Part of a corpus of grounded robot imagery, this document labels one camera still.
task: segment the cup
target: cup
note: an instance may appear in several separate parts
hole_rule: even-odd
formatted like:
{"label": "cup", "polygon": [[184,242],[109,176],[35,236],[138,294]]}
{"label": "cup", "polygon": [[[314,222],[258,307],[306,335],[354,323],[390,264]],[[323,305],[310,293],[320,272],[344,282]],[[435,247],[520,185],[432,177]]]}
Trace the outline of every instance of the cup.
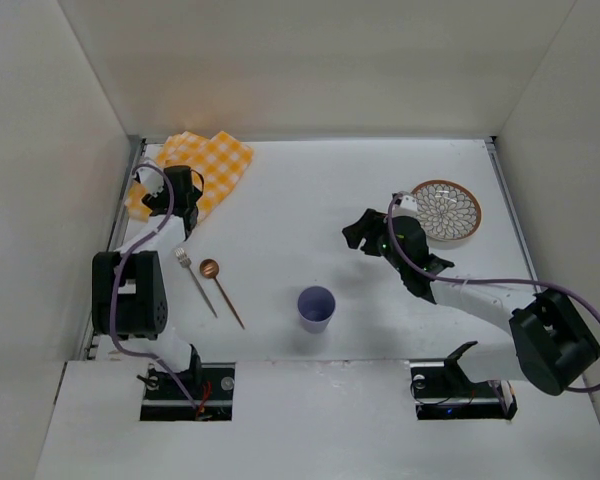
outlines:
{"label": "cup", "polygon": [[305,288],[298,297],[300,323],[307,332],[324,332],[335,310],[336,299],[324,287]]}

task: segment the wall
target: wall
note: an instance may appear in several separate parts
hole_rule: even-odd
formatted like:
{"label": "wall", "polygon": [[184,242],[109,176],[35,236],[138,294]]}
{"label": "wall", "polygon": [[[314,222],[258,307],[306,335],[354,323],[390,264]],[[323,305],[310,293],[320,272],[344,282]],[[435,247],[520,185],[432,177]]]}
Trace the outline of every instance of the wall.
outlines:
{"label": "wall", "polygon": [[60,0],[125,129],[500,131],[573,0]]}
{"label": "wall", "polygon": [[55,0],[0,0],[0,480],[30,479],[128,142]]}
{"label": "wall", "polygon": [[497,146],[539,276],[600,309],[600,0],[577,2]]}

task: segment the silver fork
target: silver fork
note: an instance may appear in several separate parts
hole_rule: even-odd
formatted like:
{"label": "silver fork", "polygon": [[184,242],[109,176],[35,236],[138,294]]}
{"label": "silver fork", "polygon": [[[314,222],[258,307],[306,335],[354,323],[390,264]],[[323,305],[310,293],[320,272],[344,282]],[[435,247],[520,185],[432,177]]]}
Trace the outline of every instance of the silver fork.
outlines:
{"label": "silver fork", "polygon": [[207,297],[207,294],[204,293],[204,290],[202,289],[202,285],[200,285],[200,282],[198,281],[195,274],[193,273],[193,270],[191,269],[191,259],[189,258],[189,255],[187,255],[187,252],[184,251],[184,248],[176,248],[173,251],[173,253],[176,254],[176,258],[178,259],[178,262],[180,262],[180,266],[182,268],[186,268],[187,270],[189,270],[189,273],[191,274],[191,278],[193,278],[193,281],[196,283],[196,286],[198,287],[198,290],[200,291],[200,295],[202,295],[202,298],[204,298],[204,301],[207,302],[207,306],[211,309],[211,311],[213,312],[215,317],[218,318],[218,314],[214,310],[213,305],[211,305],[211,301],[209,300],[209,297]]}

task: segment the plate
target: plate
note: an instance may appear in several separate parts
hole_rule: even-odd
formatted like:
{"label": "plate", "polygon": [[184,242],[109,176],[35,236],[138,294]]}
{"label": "plate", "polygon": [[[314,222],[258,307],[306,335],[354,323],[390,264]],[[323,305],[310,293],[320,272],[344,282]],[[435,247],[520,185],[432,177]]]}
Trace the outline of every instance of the plate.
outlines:
{"label": "plate", "polygon": [[482,210],[473,194],[448,180],[429,180],[411,192],[418,202],[417,219],[428,237],[461,240],[480,226]]}

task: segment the purple cable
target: purple cable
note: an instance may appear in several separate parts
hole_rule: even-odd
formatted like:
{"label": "purple cable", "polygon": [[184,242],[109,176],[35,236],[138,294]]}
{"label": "purple cable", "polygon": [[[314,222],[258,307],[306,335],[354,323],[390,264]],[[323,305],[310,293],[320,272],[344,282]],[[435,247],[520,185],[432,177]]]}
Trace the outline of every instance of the purple cable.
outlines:
{"label": "purple cable", "polygon": [[160,170],[158,167],[151,165],[151,164],[146,164],[146,163],[140,164],[136,168],[134,168],[133,171],[131,172],[131,175],[132,176],[135,175],[135,173],[141,168],[150,168],[151,170],[154,170],[154,171],[158,172],[160,175],[162,175],[162,178],[164,178],[164,183],[167,186],[167,190],[169,191],[169,208],[167,209],[167,214],[164,216],[164,219],[160,222],[158,227],[154,231],[147,233],[144,237],[142,237],[136,243],[131,245],[131,247],[129,247],[129,249],[122,255],[122,259],[120,260],[120,264],[118,265],[118,267],[116,269],[116,274],[113,279],[113,290],[111,292],[111,310],[110,310],[110,314],[109,314],[109,335],[111,336],[111,340],[113,341],[113,344],[115,345],[115,347],[120,352],[124,353],[125,355],[128,355],[130,357],[137,357],[137,358],[148,358],[148,359],[154,360],[158,365],[160,365],[169,375],[171,375],[171,378],[173,378],[173,381],[176,382],[176,384],[178,385],[180,390],[182,390],[182,393],[184,394],[185,397],[187,397],[187,400],[189,400],[189,402],[191,402],[191,405],[193,406],[193,408],[197,409],[198,406],[196,405],[195,400],[193,399],[193,397],[187,390],[187,387],[184,386],[182,381],[178,378],[178,375],[176,375],[176,373],[173,370],[171,370],[171,368],[166,364],[166,362],[164,360],[162,360],[160,357],[158,357],[155,353],[140,353],[140,352],[133,352],[131,350],[127,350],[120,343],[120,337],[118,336],[118,333],[116,332],[116,311],[118,310],[118,289],[120,288],[120,283],[122,282],[122,272],[124,271],[124,267],[127,264],[127,261],[129,260],[129,258],[131,258],[131,255],[133,254],[133,252],[135,250],[137,250],[141,245],[143,245],[148,240],[151,240],[153,237],[155,237],[158,234],[158,232],[164,228],[164,226],[167,224],[167,222],[171,218],[171,214],[173,213],[173,205],[175,203],[175,196],[173,193],[173,185],[171,185],[171,181],[169,180],[167,175],[162,170]]}
{"label": "purple cable", "polygon": [[[552,290],[556,290],[564,295],[567,295],[567,296],[573,298],[576,302],[578,302],[585,309],[587,309],[589,311],[589,313],[593,316],[593,318],[595,318],[595,320],[600,325],[600,313],[594,308],[593,305],[591,305],[589,302],[587,302],[584,298],[582,298],[576,292],[569,290],[568,288],[562,287],[556,283],[543,282],[541,280],[525,280],[522,278],[466,278],[465,279],[465,278],[439,277],[438,275],[434,275],[432,273],[429,273],[429,272],[421,269],[415,263],[413,263],[413,261],[407,256],[406,253],[404,253],[404,251],[400,247],[400,244],[398,243],[398,239],[396,238],[396,234],[393,229],[393,208],[396,206],[396,204],[398,203],[398,200],[400,198],[402,198],[401,194],[394,195],[394,197],[391,200],[391,203],[389,204],[389,211],[387,213],[387,226],[389,227],[389,238],[390,238],[391,244],[395,248],[396,252],[398,252],[398,255],[400,255],[400,257],[405,262],[407,262],[407,264],[411,268],[413,268],[416,272],[418,272],[419,274],[427,277],[429,280],[437,280],[440,282],[447,282],[447,283],[460,283],[460,284],[468,283],[468,284],[473,284],[473,285],[504,283],[504,284],[516,284],[516,285],[534,285],[534,286],[538,286],[538,287],[550,288]],[[569,387],[569,388],[567,388],[567,391],[577,392],[577,393],[598,392],[598,391],[600,391],[600,383],[598,383],[597,385],[594,385],[592,387],[584,387],[584,388]]]}

